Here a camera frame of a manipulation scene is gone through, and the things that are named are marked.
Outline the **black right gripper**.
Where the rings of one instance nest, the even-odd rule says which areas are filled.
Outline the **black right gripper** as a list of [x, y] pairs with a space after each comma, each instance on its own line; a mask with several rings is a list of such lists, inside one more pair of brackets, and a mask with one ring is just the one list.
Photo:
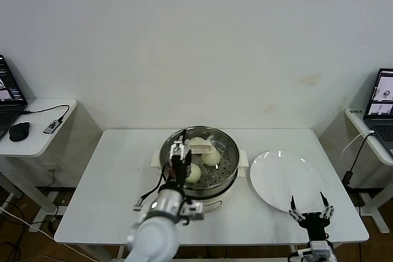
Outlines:
[[310, 212], [301, 214], [296, 207], [294, 195], [290, 200], [290, 216], [298, 222], [299, 226], [306, 229], [310, 241], [324, 241], [329, 238], [325, 232], [326, 227], [330, 225], [330, 219], [334, 213], [334, 207], [329, 204], [328, 199], [320, 192], [324, 210], [320, 212]]

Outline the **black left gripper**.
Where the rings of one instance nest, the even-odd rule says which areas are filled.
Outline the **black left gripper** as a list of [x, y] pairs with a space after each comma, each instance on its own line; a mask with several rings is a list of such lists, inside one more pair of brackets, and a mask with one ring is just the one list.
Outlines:
[[170, 160], [178, 159], [173, 163], [166, 162], [165, 183], [175, 183], [176, 185], [184, 185], [186, 178], [190, 174], [190, 165], [192, 162], [192, 150], [189, 149], [185, 155], [185, 138], [187, 132], [183, 129], [174, 140], [170, 149]]

